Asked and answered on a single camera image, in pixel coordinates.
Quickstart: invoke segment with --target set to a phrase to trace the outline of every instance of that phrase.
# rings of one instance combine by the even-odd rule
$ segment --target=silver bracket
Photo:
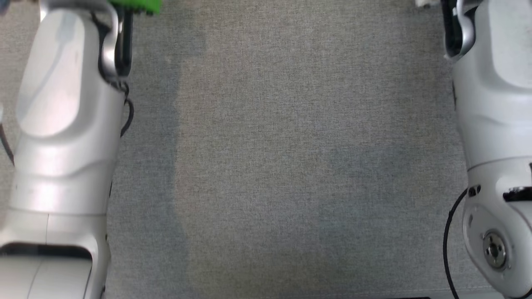
[[[455,33],[461,35],[462,45],[457,53],[456,49],[450,49],[448,47],[450,43],[449,41],[446,41],[446,52],[448,58],[457,60],[469,52],[469,50],[471,50],[473,47],[473,44],[475,43],[475,25],[466,15],[466,13],[480,5],[481,2],[482,0],[456,0],[456,6],[449,8],[451,9],[451,15],[449,18],[457,18],[458,20],[460,33]]]
[[[111,17],[112,28],[105,36],[102,45],[102,68],[107,77],[118,77],[115,63],[118,34],[122,31],[119,24],[117,11],[107,0],[40,0],[40,20],[54,9],[87,9],[90,11],[104,12]]]

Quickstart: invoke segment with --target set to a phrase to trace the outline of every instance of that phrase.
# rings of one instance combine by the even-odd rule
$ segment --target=black cable
[[[447,282],[449,283],[449,288],[453,293],[454,299],[459,298],[458,294],[456,293],[456,289],[454,288],[453,280],[451,279],[451,272],[449,271],[449,261],[447,259],[447,239],[449,237],[449,229],[451,227],[451,221],[453,221],[454,212],[466,194],[467,188],[464,190],[464,192],[462,192],[462,194],[460,194],[452,209],[449,211],[449,217],[447,218],[447,224],[445,224],[445,231],[443,232],[443,266],[445,267],[445,275],[447,276]]]
[[[15,156],[13,155],[13,152],[11,151],[11,148],[9,147],[9,143],[7,142],[7,137],[5,136],[4,132],[4,125],[0,123],[0,139],[2,140],[2,145],[4,146],[5,153],[9,157],[9,160],[11,160],[11,163],[15,165]]]
[[[128,120],[126,121],[126,123],[122,127],[122,130],[120,131],[120,137],[124,136],[126,131],[129,129],[129,126],[133,122],[133,116],[135,115],[135,109],[133,108],[133,102],[129,98],[126,98],[124,105],[125,104],[128,104],[129,106],[129,115],[128,115]]]
[[[124,92],[126,98],[129,96],[129,84],[127,82],[118,82],[118,87]]]

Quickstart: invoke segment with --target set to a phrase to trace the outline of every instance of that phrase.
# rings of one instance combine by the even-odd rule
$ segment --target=gray carpet
[[[166,1],[137,18],[109,206],[110,299],[447,296],[466,186],[440,8]],[[0,18],[15,100],[38,9]],[[13,169],[0,154],[0,210]],[[451,229],[462,292],[489,290]]]

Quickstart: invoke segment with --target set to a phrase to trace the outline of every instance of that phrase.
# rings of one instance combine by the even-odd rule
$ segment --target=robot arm
[[[109,15],[108,28],[89,12]],[[100,299],[107,202],[131,61],[131,12],[106,0],[41,0],[16,107],[0,297]]]
[[[532,294],[532,2],[442,2],[469,178],[465,244],[497,291],[525,298]]]

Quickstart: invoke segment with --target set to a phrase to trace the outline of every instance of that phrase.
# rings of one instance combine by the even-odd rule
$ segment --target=green object
[[[145,10],[149,13],[159,13],[161,0],[109,0],[115,5],[120,5],[134,10]]]

